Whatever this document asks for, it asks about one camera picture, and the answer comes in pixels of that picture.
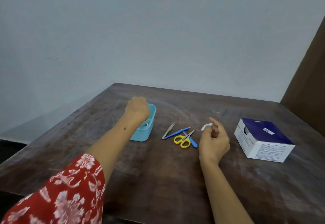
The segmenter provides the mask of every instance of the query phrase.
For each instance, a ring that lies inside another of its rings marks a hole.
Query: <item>yellow scissor handle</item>
[[[185,136],[178,135],[174,138],[174,143],[175,144],[181,144],[181,148],[188,148],[191,145],[191,141],[189,139],[185,139]]]

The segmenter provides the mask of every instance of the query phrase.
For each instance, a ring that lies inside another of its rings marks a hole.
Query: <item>light blue box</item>
[[[157,108],[155,105],[149,104],[149,103],[148,103],[148,107],[149,107],[149,111],[150,111],[150,116],[133,133],[133,135],[131,137],[131,140],[133,140],[133,141],[138,141],[138,142],[146,141],[151,133],[151,130],[153,127],[153,120],[155,118]]]

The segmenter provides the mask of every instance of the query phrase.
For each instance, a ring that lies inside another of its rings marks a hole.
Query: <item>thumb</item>
[[[211,132],[212,132],[212,128],[210,126],[206,126],[204,131],[202,132],[201,139],[210,139]]]

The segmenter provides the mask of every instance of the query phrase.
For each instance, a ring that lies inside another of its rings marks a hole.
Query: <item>floor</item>
[[[10,158],[11,156],[13,156],[18,151],[20,151],[25,146],[26,144],[0,140],[0,164],[3,163],[8,158]],[[14,206],[15,203],[17,203],[21,198],[23,198],[23,196],[21,195],[0,191],[0,220],[2,220],[6,212],[12,206]],[[132,224],[138,222],[128,221],[128,220],[112,217],[109,215],[104,215],[102,223],[103,224]]]

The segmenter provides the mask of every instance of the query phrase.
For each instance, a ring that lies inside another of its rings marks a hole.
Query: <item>blue handle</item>
[[[175,135],[177,135],[177,134],[180,134],[181,132],[186,131],[186,130],[188,130],[188,128],[184,128],[184,129],[182,129],[182,130],[179,130],[178,132],[175,132],[175,133],[173,133],[172,135],[169,135],[169,136],[165,137],[164,139],[167,139],[167,138],[169,138],[169,137],[172,137],[172,136],[175,136]]]
[[[198,145],[194,142],[194,140],[192,138],[189,138],[189,140],[191,141],[191,144],[193,144],[194,148],[198,147]]]

